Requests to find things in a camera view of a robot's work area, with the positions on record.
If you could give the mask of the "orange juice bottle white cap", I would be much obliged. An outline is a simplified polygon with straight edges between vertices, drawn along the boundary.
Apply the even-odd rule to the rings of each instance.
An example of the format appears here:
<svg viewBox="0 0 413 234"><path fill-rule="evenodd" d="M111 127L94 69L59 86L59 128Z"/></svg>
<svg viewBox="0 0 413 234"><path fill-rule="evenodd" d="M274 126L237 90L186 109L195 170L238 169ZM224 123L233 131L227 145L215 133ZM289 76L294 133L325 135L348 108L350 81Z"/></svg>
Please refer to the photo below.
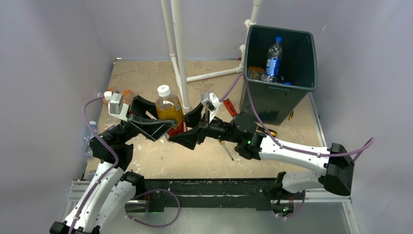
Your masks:
<svg viewBox="0 0 413 234"><path fill-rule="evenodd" d="M246 76L253 80L262 80L262 76L265 74L265 70L257 66L249 66L246 71Z"/></svg>

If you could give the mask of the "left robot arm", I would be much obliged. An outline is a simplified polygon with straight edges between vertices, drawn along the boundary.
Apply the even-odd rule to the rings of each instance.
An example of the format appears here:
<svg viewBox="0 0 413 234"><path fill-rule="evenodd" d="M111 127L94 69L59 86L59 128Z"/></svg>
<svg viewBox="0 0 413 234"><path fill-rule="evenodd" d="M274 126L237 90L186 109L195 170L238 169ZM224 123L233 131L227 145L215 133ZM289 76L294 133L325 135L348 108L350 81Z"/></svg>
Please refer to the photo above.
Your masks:
<svg viewBox="0 0 413 234"><path fill-rule="evenodd" d="M156 114L155 104L140 96L132 105L123 101L120 93L105 92L109 114L120 123L101 134L93 133L90 149L100 159L98 168L80 198L62 222L54 222L52 234L102 234L128 201L140 199L148 193L143 176L128 172L133 156L130 139L142 134L156 141L169 131L175 120L150 118L146 112Z"/></svg>

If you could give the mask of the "amber tea bottle red label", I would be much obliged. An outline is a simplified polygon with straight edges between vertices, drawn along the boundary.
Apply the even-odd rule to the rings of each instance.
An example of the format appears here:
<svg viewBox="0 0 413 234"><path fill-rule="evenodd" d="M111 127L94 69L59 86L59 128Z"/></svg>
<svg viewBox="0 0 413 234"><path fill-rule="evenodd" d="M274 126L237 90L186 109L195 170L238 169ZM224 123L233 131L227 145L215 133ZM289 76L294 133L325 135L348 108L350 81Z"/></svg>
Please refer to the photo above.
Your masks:
<svg viewBox="0 0 413 234"><path fill-rule="evenodd" d="M159 119L175 120L177 123L166 133L166 139L183 133L187 130L183 109L177 95L173 94L168 85L160 85L157 88L159 95L155 102L156 111Z"/></svg>

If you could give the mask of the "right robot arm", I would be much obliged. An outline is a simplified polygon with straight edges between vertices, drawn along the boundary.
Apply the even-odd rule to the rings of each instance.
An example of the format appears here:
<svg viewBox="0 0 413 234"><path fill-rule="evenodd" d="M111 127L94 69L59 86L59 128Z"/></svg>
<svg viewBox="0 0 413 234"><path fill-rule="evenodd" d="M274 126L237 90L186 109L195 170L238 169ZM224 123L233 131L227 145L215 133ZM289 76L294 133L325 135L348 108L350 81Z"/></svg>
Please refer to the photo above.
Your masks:
<svg viewBox="0 0 413 234"><path fill-rule="evenodd" d="M340 196L351 194L355 163L341 144L311 147L282 140L274 142L246 113L234 115L231 122L224 122L217 117L210 119L209 111L202 115L202 109L203 105L199 104L186 114L191 129L173 135L169 140L193 150L210 137L235 143L234 150L248 160L274 160L304 168L298 173L278 174L273 191L279 198L318 188Z"/></svg>

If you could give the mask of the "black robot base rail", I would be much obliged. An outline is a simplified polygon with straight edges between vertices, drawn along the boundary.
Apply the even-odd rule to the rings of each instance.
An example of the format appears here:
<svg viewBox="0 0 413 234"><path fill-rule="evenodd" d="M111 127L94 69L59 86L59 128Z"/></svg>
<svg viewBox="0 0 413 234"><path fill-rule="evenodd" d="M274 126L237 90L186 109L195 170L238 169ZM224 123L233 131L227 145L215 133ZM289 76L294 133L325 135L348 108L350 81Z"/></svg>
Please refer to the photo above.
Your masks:
<svg viewBox="0 0 413 234"><path fill-rule="evenodd" d="M289 193L276 178L144 179L135 192L149 212L165 208L250 208L290 214L304 197Z"/></svg>

